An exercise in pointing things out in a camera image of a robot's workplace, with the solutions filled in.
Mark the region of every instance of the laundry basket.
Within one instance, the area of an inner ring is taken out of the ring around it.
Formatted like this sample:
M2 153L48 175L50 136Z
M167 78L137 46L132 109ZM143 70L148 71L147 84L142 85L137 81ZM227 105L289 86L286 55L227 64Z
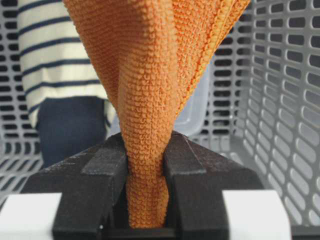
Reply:
M21 83L17 1L0 2L3 198L42 159ZM190 139L254 169L293 225L320 226L320 0L252 0L210 64L205 120Z

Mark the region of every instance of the navy stripe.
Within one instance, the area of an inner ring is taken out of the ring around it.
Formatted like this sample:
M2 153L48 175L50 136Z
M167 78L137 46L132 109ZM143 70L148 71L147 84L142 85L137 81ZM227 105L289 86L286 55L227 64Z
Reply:
M108 120L108 116L105 116L105 124L106 124L109 128L111 128L111 123L110 123L109 120Z
M38 29L38 28L45 27L52 24L63 23L63 22L71 22L71 18L69 16L62 16L62 17L56 17L49 20L40 21L40 22L31 24L29 26L21 28L19 30L19 36L34 29Z
M100 84L99 79L92 79L92 80L78 80L78 81L59 81L59 82L41 82L33 87L30 87L28 90L25 91L25 95L27 96L34 90L37 90L41 87L50 87L50 88L63 88L63 87L74 87L74 86L86 86L86 85L93 85L93 84Z
M49 69L49 68L59 67L62 65L82 65L82 64L91 64L90 59L89 58L63 59L63 60L52 61L52 62L48 62L48 63L42 63L42 64L28 68L27 70L23 71L22 76L24 77L28 74L31 74L31 73L36 72L36 71L43 69L43 68Z
M35 110L37 110L37 108L40 106L40 104L42 104L42 102L30 107L28 110L29 114L32 114Z
M62 0L40 0L24 5L18 9L18 14L27 11L29 9L33 9L42 5L52 4L52 3L60 3Z
M43 48L47 48L47 47L51 47L59 44L70 44L70 43L81 43L81 40L79 37L64 37L64 38L59 38L51 41L42 42L42 43L27 47L26 49L23 49L20 52L20 57L38 49L43 49Z

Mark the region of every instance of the striped shirt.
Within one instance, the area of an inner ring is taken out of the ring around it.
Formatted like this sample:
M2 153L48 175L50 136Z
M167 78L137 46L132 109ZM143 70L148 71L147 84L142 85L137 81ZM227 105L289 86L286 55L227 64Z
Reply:
M46 98L107 100L62 0L19 0L17 21L22 84L33 127ZM109 124L115 115L109 101L105 114Z

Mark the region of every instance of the orange towel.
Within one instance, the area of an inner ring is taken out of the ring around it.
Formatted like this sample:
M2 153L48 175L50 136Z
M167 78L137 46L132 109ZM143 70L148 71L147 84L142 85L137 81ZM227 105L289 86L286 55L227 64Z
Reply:
M250 0L64 0L119 117L133 228L163 225L176 116Z

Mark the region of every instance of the white block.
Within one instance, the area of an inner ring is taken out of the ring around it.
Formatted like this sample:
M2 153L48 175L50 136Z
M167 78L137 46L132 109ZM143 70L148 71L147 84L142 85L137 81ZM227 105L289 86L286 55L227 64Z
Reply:
M288 215L275 190L223 190L229 240L291 240Z
M0 239L53 240L61 193L13 194L0 211Z

